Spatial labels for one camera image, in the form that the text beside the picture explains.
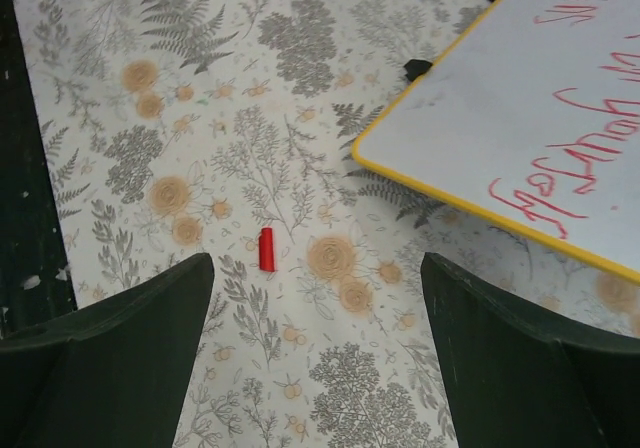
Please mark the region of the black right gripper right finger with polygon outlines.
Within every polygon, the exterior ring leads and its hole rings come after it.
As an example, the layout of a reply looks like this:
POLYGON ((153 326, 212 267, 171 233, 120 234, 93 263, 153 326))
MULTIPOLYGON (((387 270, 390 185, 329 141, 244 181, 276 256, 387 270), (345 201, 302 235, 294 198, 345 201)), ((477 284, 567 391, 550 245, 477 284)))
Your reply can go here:
POLYGON ((459 446, 638 446, 638 339, 554 313, 436 253, 420 274, 459 446))

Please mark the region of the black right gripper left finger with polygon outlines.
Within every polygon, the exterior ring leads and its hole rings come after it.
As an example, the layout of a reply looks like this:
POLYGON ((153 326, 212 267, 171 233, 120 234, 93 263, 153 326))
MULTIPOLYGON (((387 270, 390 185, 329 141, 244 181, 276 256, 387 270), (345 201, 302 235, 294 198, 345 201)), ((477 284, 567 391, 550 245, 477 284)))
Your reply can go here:
POLYGON ((171 446, 213 281, 198 253, 2 340, 2 446, 171 446))

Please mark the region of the red marker cap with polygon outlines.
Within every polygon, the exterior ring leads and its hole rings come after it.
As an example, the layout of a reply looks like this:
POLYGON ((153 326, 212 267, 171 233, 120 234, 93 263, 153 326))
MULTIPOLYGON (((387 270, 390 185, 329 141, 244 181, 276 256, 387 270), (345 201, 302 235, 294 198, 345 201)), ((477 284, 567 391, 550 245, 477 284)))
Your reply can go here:
POLYGON ((263 227, 259 236, 259 268, 268 273, 276 271, 275 245, 271 227, 263 227))

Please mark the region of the yellow framed whiteboard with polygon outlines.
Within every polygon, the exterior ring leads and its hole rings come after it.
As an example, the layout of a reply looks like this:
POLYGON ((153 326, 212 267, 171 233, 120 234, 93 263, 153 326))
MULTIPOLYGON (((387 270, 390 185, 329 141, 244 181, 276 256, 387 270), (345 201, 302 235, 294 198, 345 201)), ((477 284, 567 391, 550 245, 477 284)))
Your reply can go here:
POLYGON ((496 0, 352 154, 637 281, 639 0, 496 0))

